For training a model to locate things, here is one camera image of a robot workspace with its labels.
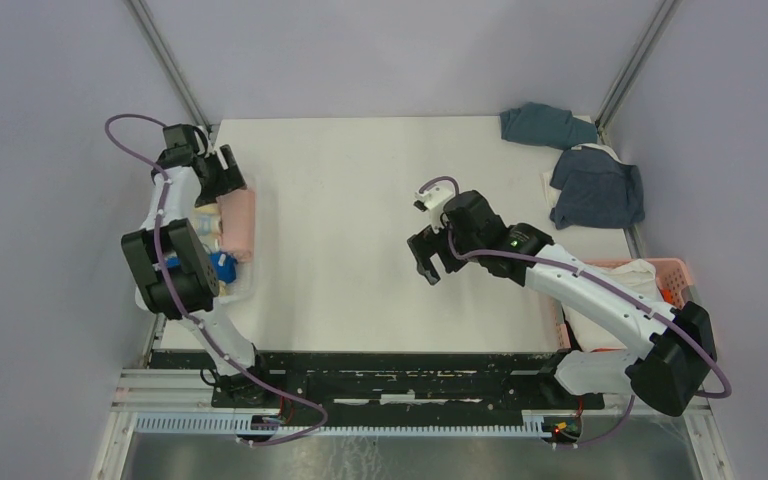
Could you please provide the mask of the pink towel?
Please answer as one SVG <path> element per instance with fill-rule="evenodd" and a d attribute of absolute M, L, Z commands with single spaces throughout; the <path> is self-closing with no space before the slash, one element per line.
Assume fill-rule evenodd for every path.
<path fill-rule="evenodd" d="M 218 198 L 221 217 L 221 250 L 238 262 L 249 263 L 254 256 L 256 194 L 237 189 Z"/>

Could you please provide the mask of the white plastic basket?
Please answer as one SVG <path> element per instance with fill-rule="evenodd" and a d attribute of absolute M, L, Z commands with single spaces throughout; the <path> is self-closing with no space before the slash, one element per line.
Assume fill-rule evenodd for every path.
<path fill-rule="evenodd" d="M 177 253 L 192 250 L 224 252 L 220 238 L 200 238 L 194 230 L 192 212 L 196 207 L 165 207 L 167 186 L 163 187 L 159 205 L 153 206 L 138 230 L 121 238 L 121 246 L 137 285 L 136 302 L 140 308 L 154 313 L 168 312 L 179 316 L 162 275 L 164 259 Z M 245 298 L 254 290 L 254 256 L 251 262 L 237 261 L 237 280 L 228 285 L 230 295 L 220 297 L 213 291 L 177 291 L 183 303 L 190 309 L 209 306 L 208 295 L 213 293 L 217 303 L 229 304 Z"/>

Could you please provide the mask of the dark blue towel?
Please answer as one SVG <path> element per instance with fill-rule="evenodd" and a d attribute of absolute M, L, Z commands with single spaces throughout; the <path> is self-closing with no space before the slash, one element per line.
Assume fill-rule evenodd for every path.
<path fill-rule="evenodd" d="M 559 192 L 549 214 L 558 230 L 626 229 L 646 217 L 639 168 L 619 161 L 607 146 L 579 144 L 563 151 L 548 186 Z"/>

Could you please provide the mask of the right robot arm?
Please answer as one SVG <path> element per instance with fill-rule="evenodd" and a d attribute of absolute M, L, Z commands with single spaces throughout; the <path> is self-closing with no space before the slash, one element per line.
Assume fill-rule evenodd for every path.
<path fill-rule="evenodd" d="M 448 273 L 475 263 L 582 313 L 621 343 L 613 351 L 555 354 L 537 382 L 545 405 L 562 408 L 587 394 L 631 395 L 679 417 L 694 398 L 705 396 L 702 384 L 709 374 L 724 376 L 702 306 L 688 301 L 675 307 L 621 285 L 547 233 L 527 223 L 505 224 L 476 190 L 423 186 L 414 205 L 430 223 L 407 244 L 429 284 L 441 279 L 434 257 Z"/>

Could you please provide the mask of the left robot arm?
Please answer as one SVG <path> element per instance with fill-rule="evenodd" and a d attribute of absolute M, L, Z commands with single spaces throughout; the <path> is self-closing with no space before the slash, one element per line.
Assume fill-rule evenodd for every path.
<path fill-rule="evenodd" d="M 227 145 L 214 146 L 190 124 L 165 125 L 165 143 L 151 168 L 150 207 L 120 245 L 136 286 L 138 306 L 181 322 L 210 355 L 211 385 L 237 392 L 253 407 L 273 397 L 257 348 L 233 327 L 219 300 L 220 278 L 191 220 L 199 207 L 220 206 L 249 186 Z"/>

